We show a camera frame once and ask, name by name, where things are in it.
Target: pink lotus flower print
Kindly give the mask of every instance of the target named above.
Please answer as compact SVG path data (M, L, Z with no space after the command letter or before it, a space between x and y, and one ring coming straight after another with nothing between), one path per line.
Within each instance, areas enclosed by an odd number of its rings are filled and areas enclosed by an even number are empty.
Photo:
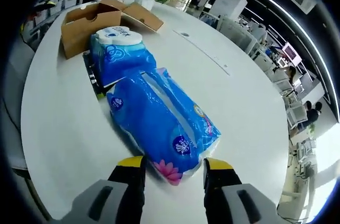
M162 159L160 163L154 162L154 165L157 170L165 176L171 185L177 186L180 183L182 174L178 173L179 169L174 167L172 162L165 164L164 159Z

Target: plastic packaging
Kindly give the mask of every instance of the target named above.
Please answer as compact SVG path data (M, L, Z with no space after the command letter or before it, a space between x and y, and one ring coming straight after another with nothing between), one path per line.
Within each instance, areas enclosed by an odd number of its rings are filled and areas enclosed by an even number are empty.
M156 67L153 55L142 42L142 35L128 27L98 30L91 36L91 58L103 87L135 72Z
M106 96L113 120L172 185L193 173L220 136L165 68L126 77Z

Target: white flower pot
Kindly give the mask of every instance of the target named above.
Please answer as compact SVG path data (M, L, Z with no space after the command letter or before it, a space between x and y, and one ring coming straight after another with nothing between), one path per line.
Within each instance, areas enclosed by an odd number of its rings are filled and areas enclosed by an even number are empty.
M152 7L155 4L155 0L134 0L134 1L149 11L151 11Z

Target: open cardboard box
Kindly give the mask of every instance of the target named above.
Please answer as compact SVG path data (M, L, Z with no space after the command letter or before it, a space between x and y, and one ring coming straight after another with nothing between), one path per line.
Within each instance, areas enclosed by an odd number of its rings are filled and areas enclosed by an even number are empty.
M137 3L127 6L117 0L101 0L72 10L67 13L61 27L66 59L88 50L90 36L98 30L121 25L124 20L122 12L133 18L134 23L153 31L163 25L163 21Z

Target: white table surface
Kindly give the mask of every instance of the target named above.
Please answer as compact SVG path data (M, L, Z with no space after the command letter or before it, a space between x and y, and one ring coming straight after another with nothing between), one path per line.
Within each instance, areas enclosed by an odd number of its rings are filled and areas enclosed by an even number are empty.
M277 204L288 163L286 112L279 93L215 29L167 5L156 3L152 12L165 23L157 33L143 31L143 40L157 66L168 69L221 131L212 157L229 162L243 183ZM82 56L63 57L64 17L56 19L34 56L21 111L30 176L55 219L70 211L77 195L132 156L102 110ZM207 223L203 197L202 167L178 187L147 172L141 223Z

